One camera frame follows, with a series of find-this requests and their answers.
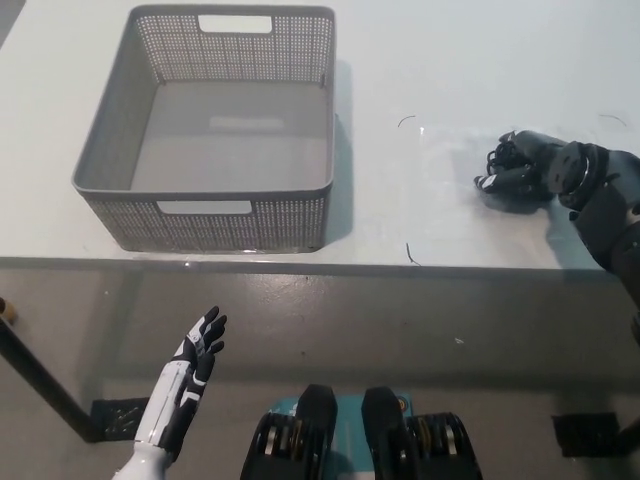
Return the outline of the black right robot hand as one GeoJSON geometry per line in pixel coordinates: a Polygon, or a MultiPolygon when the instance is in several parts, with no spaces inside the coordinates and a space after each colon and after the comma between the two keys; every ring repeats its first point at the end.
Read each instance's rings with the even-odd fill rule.
{"type": "Polygon", "coordinates": [[[487,195],[549,201],[557,194],[553,170],[560,168],[565,155],[572,162],[579,150],[536,131],[511,131],[487,154],[486,173],[475,177],[474,185],[487,195]]]}

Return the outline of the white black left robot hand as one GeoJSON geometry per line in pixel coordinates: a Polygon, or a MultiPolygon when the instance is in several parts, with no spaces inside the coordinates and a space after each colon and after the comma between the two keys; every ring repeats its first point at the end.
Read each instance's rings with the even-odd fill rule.
{"type": "Polygon", "coordinates": [[[137,428],[132,455],[115,479],[164,479],[177,461],[211,377],[227,316],[212,307],[164,365],[137,428]]]}

